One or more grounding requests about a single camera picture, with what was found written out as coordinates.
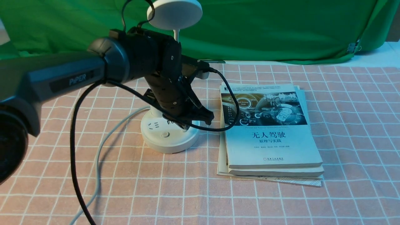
table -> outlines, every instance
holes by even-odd
[[[98,224],[400,224],[400,69],[213,64],[229,82],[299,85],[324,161],[321,188],[216,175],[219,135],[202,132],[187,151],[149,149],[134,117],[106,142],[101,193],[89,208]],[[192,86],[219,127],[216,74]],[[144,79],[128,86],[144,93]],[[47,102],[42,133],[30,137],[18,171],[0,186],[2,224],[68,224],[79,205],[70,179],[69,127],[83,90]],[[85,99],[77,121],[76,165],[84,199],[94,191],[102,138],[146,104],[116,88]],[[82,216],[78,224],[88,224]]]

black cable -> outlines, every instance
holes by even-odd
[[[235,97],[235,95],[232,92],[232,89],[230,88],[227,80],[225,79],[225,77],[222,75],[221,72],[219,72],[218,70],[215,70],[213,68],[210,69],[211,72],[217,73],[221,79],[224,81],[224,83],[226,84],[226,87],[229,91],[229,93],[231,94],[233,101],[235,102],[236,105],[236,111],[237,114],[235,116],[235,119],[233,121],[232,124],[230,124],[229,126],[225,127],[225,128],[220,128],[220,129],[215,129],[215,128],[208,128],[208,127],[201,127],[201,126],[197,126],[197,125],[193,125],[193,124],[188,124],[178,118],[176,118],[175,116],[171,115],[168,111],[164,110],[163,108],[161,108],[160,106],[155,106],[152,104],[152,102],[144,97],[143,95],[141,95],[140,93],[138,93],[137,91],[131,89],[130,87],[127,87],[123,84],[120,84],[118,82],[115,81],[107,81],[108,83],[115,85],[117,87],[120,87],[134,95],[136,95],[138,98],[142,99],[144,102],[152,105],[153,107],[155,107],[156,109],[158,109],[159,111],[161,111],[162,113],[172,117],[173,119],[175,119],[176,121],[182,123],[182,124],[186,124],[190,127],[199,129],[199,130],[204,130],[204,131],[215,131],[215,132],[222,132],[222,131],[226,131],[230,128],[232,128],[238,121],[239,119],[239,114],[240,114],[240,108],[239,108],[239,103]],[[80,188],[79,188],[79,184],[78,184],[78,178],[76,175],[76,164],[75,164],[75,127],[76,127],[76,118],[78,116],[78,111],[79,111],[79,107],[81,106],[83,100],[86,98],[86,96],[92,91],[94,90],[96,87],[100,86],[101,84],[104,84],[104,80],[100,80],[94,84],[92,84],[90,87],[88,87],[88,89],[86,89],[82,95],[79,97],[78,101],[75,104],[74,107],[74,112],[72,114],[72,119],[71,119],[71,130],[70,130],[70,157],[71,157],[71,177],[72,177],[72,183],[74,184],[74,190],[76,193],[76,197],[78,198],[79,204],[82,208],[82,211],[84,212],[86,218],[88,219],[90,225],[96,225],[96,223],[94,222],[92,216],[90,215],[90,212],[88,210],[88,208],[86,207],[86,203],[83,199],[82,193],[80,192]]]
[[[128,5],[129,2],[131,2],[132,0],[126,0],[126,2],[124,3],[124,5],[122,6],[122,10],[121,10],[121,17],[122,17],[122,25],[123,25],[123,31],[126,32],[126,24],[125,24],[125,18],[124,18],[124,11],[126,6]],[[154,9],[154,5],[152,3],[151,0],[145,0],[151,7],[152,9],[152,16],[149,20],[145,20],[142,22],[139,22],[139,24],[137,25],[137,27],[140,29],[142,27],[143,24],[150,22],[153,18],[154,18],[154,14],[155,14],[155,9]]]
[[[75,127],[76,127],[76,118],[78,116],[78,111],[79,107],[82,104],[83,100],[85,97],[97,86],[104,84],[104,80],[100,80],[94,84],[92,84],[88,89],[86,89],[83,94],[79,97],[78,101],[75,104],[74,107],[74,113],[72,114],[72,119],[71,119],[71,130],[70,130],[70,155],[71,155],[71,177],[72,177],[72,182],[74,184],[74,189],[76,193],[76,197],[78,198],[79,204],[82,207],[82,211],[85,213],[86,218],[88,219],[89,223],[91,225],[96,225],[94,222],[92,216],[89,213],[88,208],[86,207],[85,201],[82,197],[82,193],[80,192],[79,189],[79,184],[78,184],[78,178],[76,176],[76,165],[75,165]]]
[[[124,3],[124,5],[122,6],[122,10],[121,10],[121,17],[122,17],[122,25],[124,26],[124,28],[122,29],[124,32],[126,32],[126,24],[125,24],[125,18],[124,18],[124,11],[126,8],[126,5],[131,2],[132,0],[126,0],[126,2]]]
[[[153,20],[153,19],[154,19],[154,15],[155,15],[155,13],[156,13],[156,10],[154,9],[153,2],[152,2],[151,0],[145,0],[145,1],[150,5],[152,15],[151,15],[151,18],[150,18],[149,20],[145,20],[145,21],[142,21],[142,22],[138,23],[138,25],[137,25],[136,27],[139,28],[139,29],[142,28],[142,25],[143,25],[143,24],[148,23],[148,22],[150,22],[151,20]]]
[[[199,129],[199,130],[202,130],[202,131],[213,131],[213,132],[227,131],[227,130],[231,129],[231,128],[237,123],[237,121],[239,120],[239,115],[240,115],[239,103],[238,103],[238,101],[237,101],[235,95],[233,94],[232,89],[230,88],[230,86],[229,86],[227,80],[226,80],[225,77],[222,75],[222,73],[219,72],[219,71],[216,70],[216,69],[213,69],[213,68],[210,68],[210,72],[216,73],[216,74],[218,74],[218,75],[221,77],[221,79],[224,81],[224,83],[225,83],[225,85],[226,85],[226,87],[227,87],[227,89],[228,89],[230,95],[231,95],[232,98],[233,98],[233,102],[234,102],[235,105],[236,105],[236,112],[237,112],[237,113],[236,113],[236,116],[235,116],[234,121],[233,121],[229,126],[224,127],[224,128],[201,127],[201,126],[197,126],[197,125],[194,125],[194,124],[191,124],[191,123],[190,123],[190,124],[189,124],[189,123],[186,123],[186,122],[180,120],[178,117],[176,117],[176,116],[170,114],[168,111],[166,111],[165,109],[161,108],[159,105],[153,104],[153,103],[151,102],[150,99],[148,99],[148,98],[146,98],[145,96],[141,95],[139,92],[133,90],[132,88],[130,88],[130,87],[128,87],[128,86],[125,86],[125,85],[123,85],[123,84],[121,84],[121,83],[112,81],[112,80],[107,81],[107,82],[110,83],[110,84],[112,84],[112,85],[115,85],[115,86],[117,86],[117,87],[119,87],[119,88],[122,88],[122,89],[124,89],[124,90],[126,90],[126,91],[128,91],[128,92],[130,92],[130,93],[132,93],[132,94],[134,94],[134,95],[136,95],[138,98],[140,98],[141,100],[143,100],[143,101],[146,102],[147,104],[153,106],[154,108],[158,109],[158,110],[159,110],[160,112],[162,112],[163,114],[165,114],[165,115],[167,115],[167,116],[173,118],[174,120],[176,120],[176,121],[178,121],[178,122],[180,122],[180,123],[182,123],[182,124],[185,124],[185,125],[187,125],[187,126],[190,126],[190,127],[193,127],[193,128]]]

book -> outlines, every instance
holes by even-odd
[[[309,124],[310,119],[308,117],[306,96],[304,90],[300,90],[298,86],[295,86],[296,92],[299,96],[299,101],[304,105],[304,116]],[[223,146],[221,151],[226,152],[226,146]],[[228,169],[229,174],[239,176],[275,176],[275,177],[302,177],[302,178],[315,178],[321,176],[324,173],[324,168],[319,167],[301,167],[301,168],[271,168],[271,169]]]
[[[290,84],[232,84],[231,89],[240,105],[240,120],[225,132],[229,169],[321,166],[298,88]],[[226,86],[221,85],[220,91],[223,124],[228,126],[236,107]]]
[[[223,114],[221,113],[221,128],[224,126],[224,118]],[[306,186],[314,186],[314,187],[321,187],[321,179],[322,175],[318,177],[274,177],[274,176],[239,176],[234,175],[229,172],[228,168],[228,161],[227,161],[227,153],[226,153],[226,142],[225,142],[225,133],[220,133],[220,147],[219,147],[219,155],[218,155],[218,165],[217,165],[217,174],[221,176],[228,176],[233,178],[240,178],[240,179],[253,179],[253,180],[262,180],[262,181],[272,181],[272,182],[279,182],[279,183],[291,183],[297,185],[306,185]]]

round power strip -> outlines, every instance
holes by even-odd
[[[200,131],[190,127],[187,131],[172,121],[155,114],[155,110],[146,112],[140,123],[144,142],[153,150],[165,154],[184,151],[197,141]]]

green backdrop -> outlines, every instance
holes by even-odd
[[[108,30],[122,28],[125,0],[1,0],[0,18],[18,51],[84,50]],[[400,0],[199,0],[203,17],[182,30],[183,54],[213,60],[336,63],[358,49],[380,47]],[[148,4],[126,8],[128,28],[146,18]]]

